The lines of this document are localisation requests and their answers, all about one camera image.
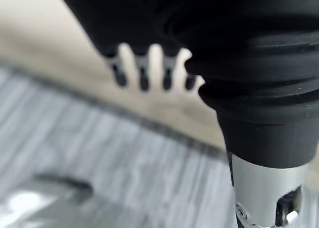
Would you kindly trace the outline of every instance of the gray wood-grain floor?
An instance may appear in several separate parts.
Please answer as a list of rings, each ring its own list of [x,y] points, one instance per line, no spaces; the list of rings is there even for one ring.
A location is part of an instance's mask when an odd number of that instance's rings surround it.
[[[95,227],[236,227],[217,149],[4,66],[0,101],[0,194],[54,171],[93,185]],[[319,227],[317,193],[304,201],[298,227]]]

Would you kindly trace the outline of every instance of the black plastic part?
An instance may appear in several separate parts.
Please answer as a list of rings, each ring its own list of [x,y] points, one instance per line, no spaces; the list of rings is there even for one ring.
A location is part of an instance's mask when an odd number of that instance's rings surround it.
[[[196,82],[196,75],[188,74],[185,81],[185,89],[190,91],[194,88]]]
[[[145,77],[145,76],[140,77],[140,88],[144,92],[149,90],[150,84],[149,84],[149,78],[148,77]]]
[[[163,78],[163,89],[168,91],[172,87],[172,69],[166,68]]]
[[[290,168],[315,155],[319,133],[318,0],[150,0],[158,32],[192,52],[228,152]]]
[[[171,76],[165,76],[163,79],[163,88],[164,90],[168,91],[171,89],[172,86],[172,78]]]
[[[228,152],[254,164],[272,168],[297,167],[309,162],[316,153],[318,118],[274,125],[219,114],[218,121]]]
[[[127,86],[128,82],[127,82],[125,74],[123,72],[119,71],[115,64],[113,65],[112,69],[114,72],[114,77],[115,77],[116,83],[121,87]]]

